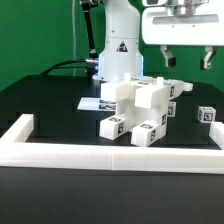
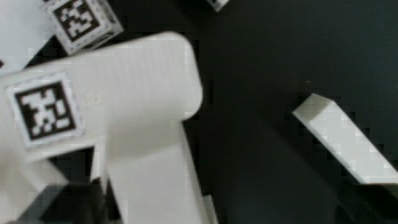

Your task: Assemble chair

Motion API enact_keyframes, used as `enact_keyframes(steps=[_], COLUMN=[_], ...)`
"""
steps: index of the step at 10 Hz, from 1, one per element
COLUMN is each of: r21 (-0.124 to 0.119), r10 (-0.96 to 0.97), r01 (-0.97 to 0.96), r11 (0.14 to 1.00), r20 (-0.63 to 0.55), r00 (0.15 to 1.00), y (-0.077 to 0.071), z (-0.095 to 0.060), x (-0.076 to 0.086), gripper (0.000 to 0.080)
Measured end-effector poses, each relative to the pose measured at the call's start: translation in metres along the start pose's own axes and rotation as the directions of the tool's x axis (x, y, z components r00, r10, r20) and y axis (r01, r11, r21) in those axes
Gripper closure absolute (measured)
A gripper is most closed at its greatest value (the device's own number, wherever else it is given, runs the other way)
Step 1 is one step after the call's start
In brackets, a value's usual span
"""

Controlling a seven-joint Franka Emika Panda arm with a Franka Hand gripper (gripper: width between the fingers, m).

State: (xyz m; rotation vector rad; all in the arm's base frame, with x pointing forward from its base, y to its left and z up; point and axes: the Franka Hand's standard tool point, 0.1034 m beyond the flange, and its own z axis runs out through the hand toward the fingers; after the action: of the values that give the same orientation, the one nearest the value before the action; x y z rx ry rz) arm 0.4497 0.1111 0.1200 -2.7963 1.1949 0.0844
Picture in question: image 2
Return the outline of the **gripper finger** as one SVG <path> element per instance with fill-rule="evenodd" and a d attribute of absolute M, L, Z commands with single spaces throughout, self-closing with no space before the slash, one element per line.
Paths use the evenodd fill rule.
<path fill-rule="evenodd" d="M 43 224 L 108 224 L 105 195 L 98 181 L 71 183 L 62 187 L 39 221 Z"/>

